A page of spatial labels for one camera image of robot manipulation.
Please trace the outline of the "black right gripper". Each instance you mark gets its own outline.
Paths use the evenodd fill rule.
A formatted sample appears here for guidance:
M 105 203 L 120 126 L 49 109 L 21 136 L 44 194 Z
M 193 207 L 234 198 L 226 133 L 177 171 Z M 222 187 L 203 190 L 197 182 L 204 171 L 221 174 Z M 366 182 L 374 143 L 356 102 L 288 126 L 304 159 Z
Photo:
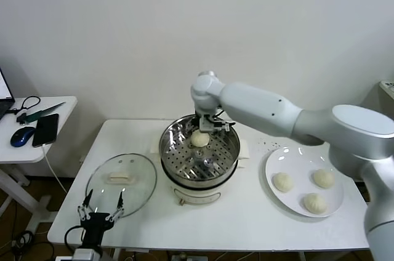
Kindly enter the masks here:
M 201 116 L 195 113 L 193 119 L 190 119 L 188 121 L 189 133 L 193 133 L 195 130 L 200 129 L 200 120 L 201 120 Z

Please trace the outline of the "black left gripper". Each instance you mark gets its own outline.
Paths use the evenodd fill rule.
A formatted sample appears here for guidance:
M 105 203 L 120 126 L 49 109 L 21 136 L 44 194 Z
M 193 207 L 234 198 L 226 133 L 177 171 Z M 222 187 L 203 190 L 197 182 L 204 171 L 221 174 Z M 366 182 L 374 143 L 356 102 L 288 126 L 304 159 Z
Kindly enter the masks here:
M 84 201 L 78 206 L 81 226 L 85 230 L 82 245 L 99 246 L 102 243 L 104 233 L 113 228 L 113 222 L 117 222 L 124 214 L 123 192 L 119 194 L 116 210 L 112 213 L 91 212 L 89 208 L 93 189 L 86 195 Z

